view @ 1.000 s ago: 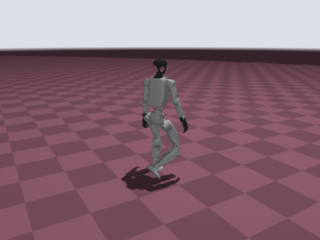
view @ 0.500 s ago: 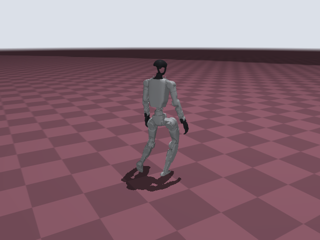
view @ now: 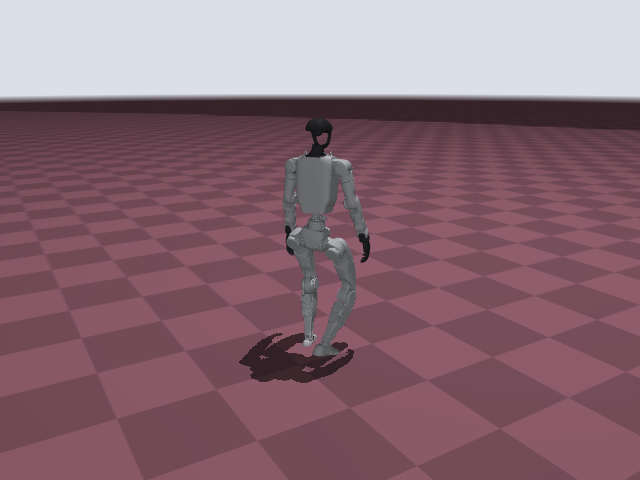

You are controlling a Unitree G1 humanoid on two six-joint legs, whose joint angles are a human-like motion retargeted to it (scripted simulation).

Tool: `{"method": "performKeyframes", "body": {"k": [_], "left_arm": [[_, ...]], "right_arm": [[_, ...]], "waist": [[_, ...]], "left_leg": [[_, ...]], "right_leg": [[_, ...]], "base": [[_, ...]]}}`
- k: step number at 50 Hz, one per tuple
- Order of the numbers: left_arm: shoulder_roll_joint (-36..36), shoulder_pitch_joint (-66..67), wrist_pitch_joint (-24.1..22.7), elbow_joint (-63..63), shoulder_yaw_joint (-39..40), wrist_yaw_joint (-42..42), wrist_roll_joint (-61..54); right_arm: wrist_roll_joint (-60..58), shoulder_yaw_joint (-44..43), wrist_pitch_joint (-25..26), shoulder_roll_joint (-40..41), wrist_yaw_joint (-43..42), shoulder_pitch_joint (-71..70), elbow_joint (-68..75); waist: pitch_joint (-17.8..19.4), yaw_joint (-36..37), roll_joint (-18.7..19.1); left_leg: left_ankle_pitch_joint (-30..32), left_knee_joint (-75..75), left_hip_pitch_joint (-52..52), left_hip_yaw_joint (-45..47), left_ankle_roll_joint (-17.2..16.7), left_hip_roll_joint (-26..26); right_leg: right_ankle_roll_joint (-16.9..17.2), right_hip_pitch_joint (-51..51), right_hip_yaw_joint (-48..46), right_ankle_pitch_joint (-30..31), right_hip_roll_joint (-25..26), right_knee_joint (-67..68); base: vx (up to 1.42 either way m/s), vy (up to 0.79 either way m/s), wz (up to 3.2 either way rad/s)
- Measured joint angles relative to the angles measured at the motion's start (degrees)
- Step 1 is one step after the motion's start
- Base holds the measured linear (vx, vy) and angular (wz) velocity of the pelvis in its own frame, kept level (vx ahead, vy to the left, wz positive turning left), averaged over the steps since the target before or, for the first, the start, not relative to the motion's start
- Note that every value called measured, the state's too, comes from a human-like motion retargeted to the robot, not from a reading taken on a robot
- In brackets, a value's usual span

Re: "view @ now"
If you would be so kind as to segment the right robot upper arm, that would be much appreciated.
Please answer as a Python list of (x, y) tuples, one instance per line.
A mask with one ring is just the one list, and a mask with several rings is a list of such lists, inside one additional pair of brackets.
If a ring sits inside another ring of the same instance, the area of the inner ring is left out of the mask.
[(343, 201), (345, 209), (358, 209), (356, 204), (352, 164), (348, 160), (344, 159), (333, 159), (332, 164), (334, 172), (340, 176), (340, 183), (346, 198)]

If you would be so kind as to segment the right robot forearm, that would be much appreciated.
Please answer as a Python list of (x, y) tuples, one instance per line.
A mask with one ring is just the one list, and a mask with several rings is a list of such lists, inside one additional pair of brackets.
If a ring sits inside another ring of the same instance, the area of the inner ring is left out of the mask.
[(359, 198), (357, 196), (356, 196), (356, 204), (358, 209), (351, 210), (349, 214), (350, 214), (350, 217), (352, 218), (355, 230), (357, 232), (357, 237), (360, 233), (363, 233), (367, 239), (369, 231), (366, 228), (366, 223), (363, 217), (363, 211), (361, 208)]

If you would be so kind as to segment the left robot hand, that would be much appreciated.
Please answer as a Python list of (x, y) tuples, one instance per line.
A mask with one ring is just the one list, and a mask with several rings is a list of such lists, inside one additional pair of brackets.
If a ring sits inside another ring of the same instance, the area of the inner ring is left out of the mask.
[[(288, 225), (286, 225), (286, 226), (285, 226), (285, 233), (287, 234), (287, 236), (286, 236), (286, 240), (287, 240), (287, 238), (288, 238), (289, 234), (291, 233), (291, 228), (290, 228), (290, 226), (288, 226)], [(293, 249), (291, 249), (291, 248), (287, 245), (287, 243), (286, 243), (286, 248), (287, 248), (287, 252), (288, 252), (290, 255), (295, 255), (295, 254), (294, 254), (294, 252), (293, 252), (294, 250), (293, 250)]]

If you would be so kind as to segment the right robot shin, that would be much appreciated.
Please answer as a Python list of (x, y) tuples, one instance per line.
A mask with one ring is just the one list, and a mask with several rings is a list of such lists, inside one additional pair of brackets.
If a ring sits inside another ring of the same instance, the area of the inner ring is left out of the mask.
[[(344, 302), (335, 301), (329, 316), (326, 331), (322, 337), (320, 344), (324, 343), (325, 347), (330, 346), (339, 331), (347, 321), (356, 300), (356, 292), (349, 290)], [(329, 343), (330, 342), (330, 343)]]

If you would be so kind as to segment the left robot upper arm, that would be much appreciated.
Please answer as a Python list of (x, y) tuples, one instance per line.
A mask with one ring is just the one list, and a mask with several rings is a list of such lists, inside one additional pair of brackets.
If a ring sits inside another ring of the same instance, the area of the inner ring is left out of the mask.
[(296, 204), (297, 193), (294, 192), (296, 188), (296, 161), (298, 157), (289, 159), (285, 163), (285, 181), (284, 181), (284, 196), (283, 199), (286, 203)]

